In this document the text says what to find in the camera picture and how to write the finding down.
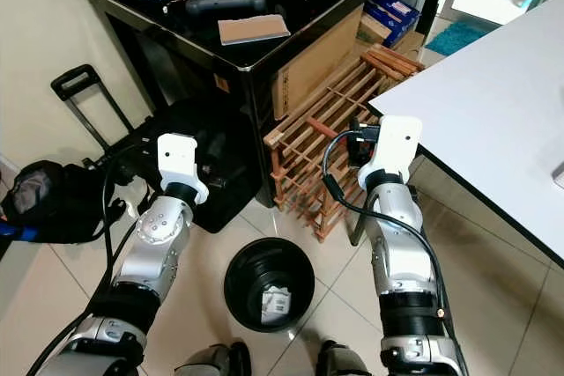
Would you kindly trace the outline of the round black rubbish bin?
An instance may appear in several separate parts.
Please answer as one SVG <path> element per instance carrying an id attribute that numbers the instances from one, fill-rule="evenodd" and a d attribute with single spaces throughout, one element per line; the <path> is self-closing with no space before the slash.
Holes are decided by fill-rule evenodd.
<path id="1" fill-rule="evenodd" d="M 270 327 L 259 320 L 262 290 L 267 284 L 286 286 L 293 293 L 291 319 Z M 223 278 L 223 297 L 231 316 L 249 330 L 277 333 L 302 319 L 315 294 L 313 264 L 290 240 L 262 238 L 243 247 L 230 261 Z"/>

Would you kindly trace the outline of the wooden slatted rack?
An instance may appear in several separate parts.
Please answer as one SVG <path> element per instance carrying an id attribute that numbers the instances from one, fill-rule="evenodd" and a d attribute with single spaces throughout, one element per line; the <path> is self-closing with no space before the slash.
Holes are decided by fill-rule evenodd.
<path id="1" fill-rule="evenodd" d="M 313 94 L 264 138 L 279 209 L 297 215 L 318 240 L 326 240 L 346 215 L 323 183 L 328 143 L 351 123 L 378 123 L 370 100 L 425 69 L 406 54 L 375 43 L 347 57 L 316 85 Z"/>

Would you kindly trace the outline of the light wood panel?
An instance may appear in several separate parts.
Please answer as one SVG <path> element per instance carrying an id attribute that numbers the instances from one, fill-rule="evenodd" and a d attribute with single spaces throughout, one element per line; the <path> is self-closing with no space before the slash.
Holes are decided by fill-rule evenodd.
<path id="1" fill-rule="evenodd" d="M 271 90 L 275 119 L 285 119 L 297 106 L 302 105 L 314 89 L 351 54 L 361 17 L 362 7 L 356 7 L 278 71 Z"/>

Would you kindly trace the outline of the white table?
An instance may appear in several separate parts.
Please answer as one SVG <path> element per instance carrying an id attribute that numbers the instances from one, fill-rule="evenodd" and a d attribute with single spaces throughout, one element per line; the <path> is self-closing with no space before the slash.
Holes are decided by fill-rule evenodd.
<path id="1" fill-rule="evenodd" d="M 370 102 L 564 269 L 564 0 L 548 0 Z"/>

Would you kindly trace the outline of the blue printed box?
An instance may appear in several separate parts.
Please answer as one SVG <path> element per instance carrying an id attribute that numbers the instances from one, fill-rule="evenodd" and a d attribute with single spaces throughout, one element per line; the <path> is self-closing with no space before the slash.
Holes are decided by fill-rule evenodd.
<path id="1" fill-rule="evenodd" d="M 388 48 L 394 47 L 420 18 L 419 10 L 403 0 L 367 0 L 363 10 L 384 29 L 390 30 L 382 43 Z"/>

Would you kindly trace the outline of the black trolley bag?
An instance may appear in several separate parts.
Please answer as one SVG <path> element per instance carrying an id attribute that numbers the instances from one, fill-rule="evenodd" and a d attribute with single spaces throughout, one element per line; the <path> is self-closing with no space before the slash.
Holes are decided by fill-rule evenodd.
<path id="1" fill-rule="evenodd" d="M 249 118 L 221 100 L 208 97 L 177 100 L 133 127 L 89 63 L 65 71 L 49 86 L 105 152 L 97 161 L 84 159 L 82 163 L 100 171 L 114 186 L 126 186 L 138 176 L 150 187 L 158 187 L 156 138 L 166 133 L 194 137 L 198 174 L 210 191 L 208 199 L 194 211 L 194 223 L 202 230 L 220 232 L 261 189 Z M 80 94 L 102 95 L 128 134 L 110 145 L 79 109 Z"/>

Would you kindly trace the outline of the teal floor mat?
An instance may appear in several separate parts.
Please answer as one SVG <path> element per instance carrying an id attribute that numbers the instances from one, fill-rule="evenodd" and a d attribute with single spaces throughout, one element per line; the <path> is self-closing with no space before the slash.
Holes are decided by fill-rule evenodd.
<path id="1" fill-rule="evenodd" d="M 488 27 L 456 21 L 436 34 L 426 47 L 438 55 L 454 55 L 458 50 L 471 45 L 474 41 L 479 41 L 490 32 L 491 29 Z"/>

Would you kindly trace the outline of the small brown cardboard pad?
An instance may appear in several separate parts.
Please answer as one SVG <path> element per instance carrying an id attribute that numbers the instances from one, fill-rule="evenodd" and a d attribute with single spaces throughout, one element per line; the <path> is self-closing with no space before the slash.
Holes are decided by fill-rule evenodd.
<path id="1" fill-rule="evenodd" d="M 236 45 L 253 41 L 289 37 L 285 18 L 279 14 L 257 15 L 241 20 L 219 20 L 218 29 L 222 46 Z"/>

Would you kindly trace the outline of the white printed paper scrap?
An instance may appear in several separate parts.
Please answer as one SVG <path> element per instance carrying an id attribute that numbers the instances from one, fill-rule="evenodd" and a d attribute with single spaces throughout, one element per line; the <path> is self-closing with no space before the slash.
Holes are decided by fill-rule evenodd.
<path id="1" fill-rule="evenodd" d="M 286 325 L 291 319 L 293 308 L 293 293 L 286 286 L 267 284 L 261 295 L 261 312 L 259 320 L 263 325 L 278 327 Z"/>

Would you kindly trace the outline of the black remote controller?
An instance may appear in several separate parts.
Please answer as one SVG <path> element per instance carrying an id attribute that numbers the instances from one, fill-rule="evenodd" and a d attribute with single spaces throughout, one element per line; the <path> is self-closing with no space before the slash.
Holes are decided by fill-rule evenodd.
<path id="1" fill-rule="evenodd" d="M 269 9 L 267 0 L 186 0 L 185 12 L 193 17 L 214 12 L 246 12 L 257 14 Z"/>

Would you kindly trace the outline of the glossy black table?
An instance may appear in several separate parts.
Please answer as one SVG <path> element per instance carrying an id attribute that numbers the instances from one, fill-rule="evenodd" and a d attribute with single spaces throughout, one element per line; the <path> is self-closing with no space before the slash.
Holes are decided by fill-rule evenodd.
<path id="1" fill-rule="evenodd" d="M 190 82 L 228 94 L 249 115 L 255 145 L 277 127 L 273 90 L 278 71 L 367 0 L 267 0 L 267 11 L 214 12 L 193 17 L 186 0 L 88 0 L 141 85 L 150 106 L 165 109 Z M 439 0 L 403 0 L 420 10 L 418 27 L 430 29 Z M 289 37 L 222 46 L 219 20 L 257 15 L 285 18 Z"/>

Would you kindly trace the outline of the robot right leg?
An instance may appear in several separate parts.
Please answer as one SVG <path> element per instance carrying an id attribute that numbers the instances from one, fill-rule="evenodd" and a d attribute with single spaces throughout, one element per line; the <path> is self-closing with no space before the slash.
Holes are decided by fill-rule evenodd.
<path id="1" fill-rule="evenodd" d="M 315 361 L 315 376 L 372 376 L 361 357 L 342 343 L 323 341 Z"/>

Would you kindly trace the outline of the robot leg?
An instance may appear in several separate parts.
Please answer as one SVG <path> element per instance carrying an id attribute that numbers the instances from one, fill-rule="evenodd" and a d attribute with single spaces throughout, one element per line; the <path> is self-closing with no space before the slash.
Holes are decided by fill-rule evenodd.
<path id="1" fill-rule="evenodd" d="M 372 376 L 361 357 L 342 343 L 323 341 L 315 361 L 315 376 Z"/>
<path id="2" fill-rule="evenodd" d="M 210 345 L 178 365 L 173 376 L 251 376 L 249 347 L 242 341 Z"/>

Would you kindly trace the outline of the black backpack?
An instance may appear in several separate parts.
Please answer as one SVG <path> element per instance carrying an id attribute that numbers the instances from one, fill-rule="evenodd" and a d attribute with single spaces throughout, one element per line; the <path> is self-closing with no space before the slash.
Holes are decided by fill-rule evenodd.
<path id="1" fill-rule="evenodd" d="M 80 244 L 100 237 L 105 172 L 37 161 L 21 168 L 0 202 L 0 240 Z"/>

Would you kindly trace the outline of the robot left leg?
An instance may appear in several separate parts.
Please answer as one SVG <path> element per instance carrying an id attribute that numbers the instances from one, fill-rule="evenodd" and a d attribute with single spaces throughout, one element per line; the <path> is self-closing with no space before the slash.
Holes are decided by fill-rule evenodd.
<path id="1" fill-rule="evenodd" d="M 178 365 L 173 376 L 251 376 L 249 347 L 242 341 L 210 345 Z"/>

